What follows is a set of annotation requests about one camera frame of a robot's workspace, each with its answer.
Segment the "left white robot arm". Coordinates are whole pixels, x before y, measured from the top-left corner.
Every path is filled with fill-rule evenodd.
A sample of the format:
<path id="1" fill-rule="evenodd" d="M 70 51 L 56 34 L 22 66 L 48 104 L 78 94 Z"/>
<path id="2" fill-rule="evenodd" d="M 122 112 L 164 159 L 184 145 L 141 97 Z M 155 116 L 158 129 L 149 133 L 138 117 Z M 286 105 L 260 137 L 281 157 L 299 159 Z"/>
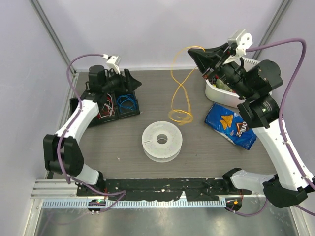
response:
<path id="1" fill-rule="evenodd" d="M 103 174 L 85 164 L 80 140 L 88 127 L 138 115 L 135 90 L 141 85 L 128 69 L 118 74 L 102 65 L 91 66 L 85 91 L 70 101 L 69 120 L 54 135 L 47 134 L 43 139 L 46 170 L 74 177 L 88 184 L 92 195 L 100 196 L 105 189 Z"/>

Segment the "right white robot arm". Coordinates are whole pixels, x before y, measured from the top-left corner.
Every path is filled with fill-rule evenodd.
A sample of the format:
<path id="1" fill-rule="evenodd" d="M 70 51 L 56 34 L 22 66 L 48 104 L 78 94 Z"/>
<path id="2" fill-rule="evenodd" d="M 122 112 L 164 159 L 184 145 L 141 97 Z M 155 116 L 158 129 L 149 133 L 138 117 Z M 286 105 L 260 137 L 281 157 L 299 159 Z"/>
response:
<path id="1" fill-rule="evenodd" d="M 250 173 L 234 168 L 223 175 L 222 188 L 227 194 L 244 189 L 263 194 L 278 208 L 297 206 L 315 189 L 315 177 L 303 164 L 291 144 L 285 128 L 283 106 L 271 91 L 283 84 L 279 66 L 268 59 L 250 70 L 236 62 L 235 45 L 223 44 L 212 49 L 189 49 L 188 54 L 205 79 L 218 78 L 241 100 L 239 114 L 260 139 L 275 169 L 274 175 Z"/>

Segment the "white plastic spool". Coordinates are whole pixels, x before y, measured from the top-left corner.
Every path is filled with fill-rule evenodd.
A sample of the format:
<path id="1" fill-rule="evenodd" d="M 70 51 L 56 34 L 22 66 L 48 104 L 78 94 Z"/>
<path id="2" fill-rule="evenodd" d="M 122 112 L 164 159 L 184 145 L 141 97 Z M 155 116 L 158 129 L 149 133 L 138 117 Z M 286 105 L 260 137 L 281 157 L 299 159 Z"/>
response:
<path id="1" fill-rule="evenodd" d="M 144 153 L 151 160 L 165 163 L 178 156 L 183 137 L 176 125 L 166 121 L 157 121 L 146 127 L 141 141 Z"/>

